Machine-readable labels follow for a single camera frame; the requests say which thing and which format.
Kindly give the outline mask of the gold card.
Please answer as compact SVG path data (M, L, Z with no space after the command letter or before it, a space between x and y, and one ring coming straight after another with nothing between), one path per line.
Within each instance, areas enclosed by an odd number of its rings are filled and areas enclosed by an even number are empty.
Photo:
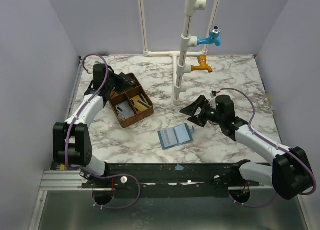
M138 94L130 98L130 102L134 106L137 113L143 112L151 107L143 94Z

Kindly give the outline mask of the silver white card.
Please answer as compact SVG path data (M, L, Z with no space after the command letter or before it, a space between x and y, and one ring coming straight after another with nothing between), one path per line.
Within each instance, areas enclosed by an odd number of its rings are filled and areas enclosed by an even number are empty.
M124 101L116 105L116 110L120 120L125 120L135 115L134 110L129 105L128 101Z

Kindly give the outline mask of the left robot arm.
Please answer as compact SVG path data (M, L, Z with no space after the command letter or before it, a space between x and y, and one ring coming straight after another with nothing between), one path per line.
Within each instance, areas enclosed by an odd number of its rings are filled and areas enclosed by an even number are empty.
M65 122L53 126L54 161L67 169L81 168L98 178L107 177L108 164L93 155L89 127L113 93L121 94L137 85L137 80L129 74L117 74L111 66L95 64L93 79L80 106Z

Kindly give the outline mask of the blue leather card holder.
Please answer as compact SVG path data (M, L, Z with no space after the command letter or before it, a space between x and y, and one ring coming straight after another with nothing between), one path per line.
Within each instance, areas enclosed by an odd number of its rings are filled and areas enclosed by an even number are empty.
M158 136L163 150L193 142L194 127L187 123L159 130Z

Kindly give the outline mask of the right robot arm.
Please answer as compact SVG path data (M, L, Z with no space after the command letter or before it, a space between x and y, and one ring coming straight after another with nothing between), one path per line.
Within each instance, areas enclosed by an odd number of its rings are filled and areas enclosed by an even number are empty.
M263 183L273 187L286 200L315 192L317 182L306 152L300 147L279 144L256 131L249 122L236 115L230 96L219 95L212 105L204 95L200 95L180 113L201 127L209 121L218 124L225 136L247 146L267 161L267 165L247 159L233 164L229 174L233 184L246 180Z

